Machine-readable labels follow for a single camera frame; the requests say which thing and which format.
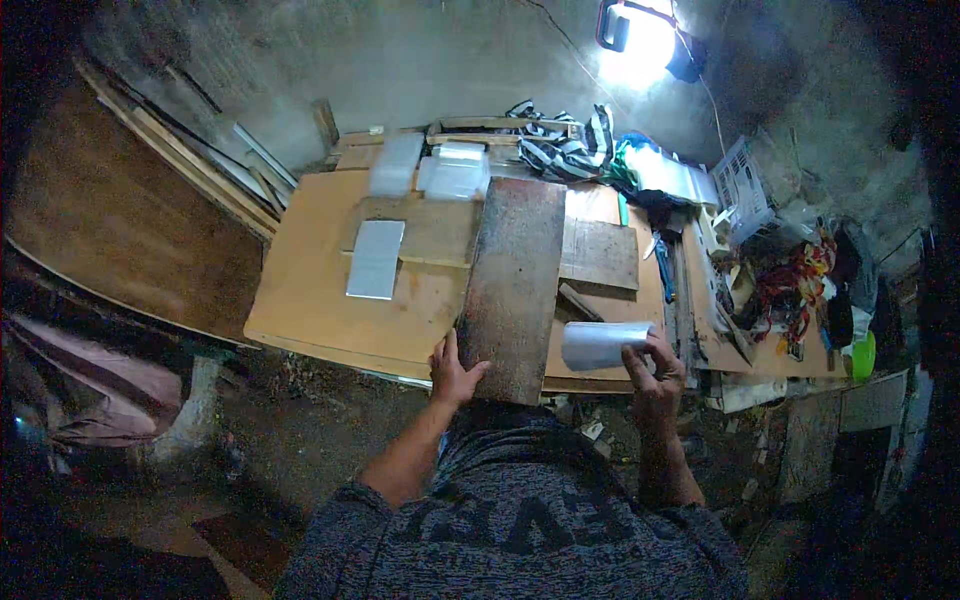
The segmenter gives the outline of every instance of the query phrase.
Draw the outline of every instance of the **man's left hand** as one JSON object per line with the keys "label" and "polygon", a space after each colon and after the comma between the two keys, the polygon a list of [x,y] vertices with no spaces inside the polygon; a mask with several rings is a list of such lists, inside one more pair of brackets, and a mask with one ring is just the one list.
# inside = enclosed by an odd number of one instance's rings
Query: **man's left hand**
{"label": "man's left hand", "polygon": [[430,378],[433,379],[434,401],[453,402],[457,406],[469,402],[483,374],[490,368],[490,361],[477,363],[469,371],[460,364],[457,355],[457,332],[450,329],[433,348],[430,356]]}

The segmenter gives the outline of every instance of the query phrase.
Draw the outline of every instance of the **green plastic bowl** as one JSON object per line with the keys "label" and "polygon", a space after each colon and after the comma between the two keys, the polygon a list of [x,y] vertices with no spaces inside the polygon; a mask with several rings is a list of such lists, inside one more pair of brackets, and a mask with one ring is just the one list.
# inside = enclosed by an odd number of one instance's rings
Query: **green plastic bowl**
{"label": "green plastic bowl", "polygon": [[867,331],[867,339],[853,345],[853,381],[863,383],[874,372],[876,360],[876,338],[873,331]]}

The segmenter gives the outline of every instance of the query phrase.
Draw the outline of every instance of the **lamp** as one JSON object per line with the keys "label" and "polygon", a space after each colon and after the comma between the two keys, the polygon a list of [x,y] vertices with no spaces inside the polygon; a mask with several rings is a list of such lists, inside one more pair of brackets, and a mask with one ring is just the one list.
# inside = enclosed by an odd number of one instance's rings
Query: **lamp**
{"label": "lamp", "polygon": [[602,48],[630,56],[626,68],[665,68],[693,84],[707,62],[702,41],[677,26],[677,19],[627,0],[603,0],[596,40]]}

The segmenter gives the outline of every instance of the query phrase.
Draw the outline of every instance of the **striped fabric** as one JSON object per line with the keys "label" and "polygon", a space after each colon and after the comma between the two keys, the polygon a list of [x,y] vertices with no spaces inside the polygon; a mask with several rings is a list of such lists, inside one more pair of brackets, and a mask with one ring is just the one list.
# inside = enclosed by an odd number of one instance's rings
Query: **striped fabric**
{"label": "striped fabric", "polygon": [[[566,137],[561,132],[547,130],[530,123],[521,135],[548,136],[549,140],[520,138],[517,150],[520,158],[545,179],[567,182],[591,180],[603,175],[613,158],[613,115],[606,105],[594,105],[594,114],[579,139]],[[545,115],[534,110],[532,100],[521,102],[507,111],[509,117],[542,119]],[[554,117],[557,121],[577,123],[566,112]]]}

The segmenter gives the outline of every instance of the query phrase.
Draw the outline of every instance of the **workbench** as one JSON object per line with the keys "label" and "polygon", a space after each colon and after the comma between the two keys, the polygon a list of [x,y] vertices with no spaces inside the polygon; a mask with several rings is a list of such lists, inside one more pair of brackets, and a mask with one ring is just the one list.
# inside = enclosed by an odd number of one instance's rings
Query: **workbench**
{"label": "workbench", "polygon": [[[367,170],[305,175],[283,217],[264,266],[244,333],[252,340],[358,369],[429,379],[426,359],[460,313],[468,270],[401,261],[392,300],[345,294],[350,256],[341,252],[352,212],[367,195]],[[619,224],[617,194],[595,184],[570,186],[566,216]],[[629,208],[629,226],[639,248],[639,291],[581,287],[609,322],[649,321],[664,331],[663,288],[657,260],[642,258],[652,232],[642,209]],[[688,256],[697,252],[693,232],[684,234]],[[819,336],[808,336],[806,358],[776,355],[776,337],[757,349],[751,368],[708,325],[704,265],[687,260],[691,310],[708,366],[776,376],[842,376],[828,372]],[[545,391],[623,393],[631,390],[622,367],[572,372],[561,357],[565,319],[555,315],[543,381]]]}

